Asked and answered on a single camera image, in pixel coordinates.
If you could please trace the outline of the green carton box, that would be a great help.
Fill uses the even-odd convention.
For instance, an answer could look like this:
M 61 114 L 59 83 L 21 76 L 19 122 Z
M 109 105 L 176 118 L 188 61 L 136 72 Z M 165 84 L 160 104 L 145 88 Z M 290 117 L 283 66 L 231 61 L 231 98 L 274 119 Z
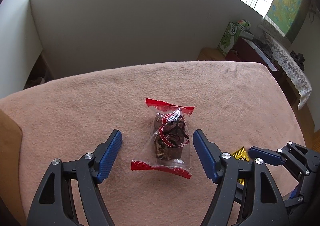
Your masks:
M 224 56 L 233 48 L 234 44 L 237 42 L 242 31 L 249 31 L 251 24 L 247 20 L 239 20 L 236 22 L 229 22 L 217 49 Z

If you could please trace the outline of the yellow candy packet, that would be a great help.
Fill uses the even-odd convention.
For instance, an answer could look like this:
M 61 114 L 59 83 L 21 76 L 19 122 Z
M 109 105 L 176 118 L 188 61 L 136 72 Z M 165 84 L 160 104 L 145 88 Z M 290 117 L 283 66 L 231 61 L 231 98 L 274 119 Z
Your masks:
M 232 156 L 238 160 L 239 163 L 239 172 L 238 172 L 238 183 L 244 186 L 245 180 L 251 173 L 251 163 L 249 162 L 249 155 L 245 147 L 241 147 L 237 151 L 232 153 Z

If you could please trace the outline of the red clear cake packet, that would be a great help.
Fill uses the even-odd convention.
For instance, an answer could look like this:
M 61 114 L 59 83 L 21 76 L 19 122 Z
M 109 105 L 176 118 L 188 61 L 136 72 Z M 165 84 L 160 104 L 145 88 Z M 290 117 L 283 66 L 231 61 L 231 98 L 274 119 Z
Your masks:
M 131 161 L 132 171 L 161 171 L 186 179 L 191 178 L 188 120 L 194 106 L 179 106 L 147 98 L 153 114 L 151 137 Z

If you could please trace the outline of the white lace cloth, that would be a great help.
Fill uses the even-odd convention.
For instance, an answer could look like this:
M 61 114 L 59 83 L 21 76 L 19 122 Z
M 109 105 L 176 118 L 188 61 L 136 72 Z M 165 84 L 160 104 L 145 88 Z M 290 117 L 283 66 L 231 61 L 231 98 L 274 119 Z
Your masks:
M 295 62 L 294 58 L 289 54 L 289 51 L 281 43 L 266 32 L 263 33 L 261 39 L 269 45 L 273 58 L 277 61 L 298 91 L 300 99 L 297 108 L 298 110 L 301 110 L 311 95 L 311 82 Z

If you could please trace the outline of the dark ornament on shelf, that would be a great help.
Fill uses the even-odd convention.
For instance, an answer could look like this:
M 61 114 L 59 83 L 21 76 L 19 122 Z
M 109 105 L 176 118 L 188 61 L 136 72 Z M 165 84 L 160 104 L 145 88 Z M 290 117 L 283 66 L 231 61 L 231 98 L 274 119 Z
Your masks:
M 305 69 L 305 67 L 304 67 L 304 62 L 305 62 L 304 55 L 302 53 L 296 53 L 294 50 L 291 51 L 290 55 L 294 59 L 296 64 L 299 66 L 299 68 L 302 71 L 304 71 L 304 69 Z

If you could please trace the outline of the brown cardboard box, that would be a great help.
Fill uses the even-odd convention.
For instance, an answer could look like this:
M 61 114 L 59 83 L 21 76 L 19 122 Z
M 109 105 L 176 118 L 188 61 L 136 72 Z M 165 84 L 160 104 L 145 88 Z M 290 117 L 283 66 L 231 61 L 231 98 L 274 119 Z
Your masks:
M 26 225 L 19 184 L 22 136 L 20 127 L 1 111 L 1 199 L 13 218 Z

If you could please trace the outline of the yellow green wall painting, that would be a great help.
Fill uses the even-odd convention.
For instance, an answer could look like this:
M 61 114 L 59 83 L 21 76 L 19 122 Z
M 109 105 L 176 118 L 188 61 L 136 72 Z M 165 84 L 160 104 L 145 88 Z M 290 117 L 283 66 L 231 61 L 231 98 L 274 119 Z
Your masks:
M 289 48 L 298 35 L 311 0 L 273 0 L 259 28 Z

